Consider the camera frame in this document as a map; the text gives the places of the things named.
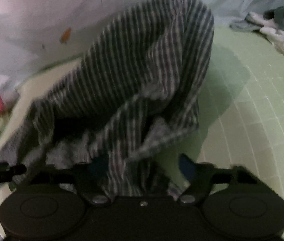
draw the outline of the orange spot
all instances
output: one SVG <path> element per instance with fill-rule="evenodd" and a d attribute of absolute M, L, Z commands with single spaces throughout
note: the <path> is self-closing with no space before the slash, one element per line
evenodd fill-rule
<path fill-rule="evenodd" d="M 60 43 L 66 43 L 70 36 L 71 36 L 71 27 L 66 29 L 65 32 L 62 34 L 61 38 L 60 38 Z"/>

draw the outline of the green tiled floor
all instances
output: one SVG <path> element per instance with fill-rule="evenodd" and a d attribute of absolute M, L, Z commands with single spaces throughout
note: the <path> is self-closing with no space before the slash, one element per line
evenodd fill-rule
<path fill-rule="evenodd" d="M 284 56 L 253 33 L 217 27 L 199 97 L 199 131 L 158 160 L 179 185 L 179 153 L 245 165 L 284 198 Z"/>

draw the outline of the striped fabric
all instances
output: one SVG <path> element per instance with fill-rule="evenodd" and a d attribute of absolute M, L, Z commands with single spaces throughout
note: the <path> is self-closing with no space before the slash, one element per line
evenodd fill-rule
<path fill-rule="evenodd" d="M 66 168 L 106 153 L 107 193 L 139 196 L 159 185 L 152 156 L 198 126 L 213 28 L 200 0 L 150 0 L 123 12 L 79 67 L 32 103 L 0 161 L 31 173 L 44 162 Z"/>

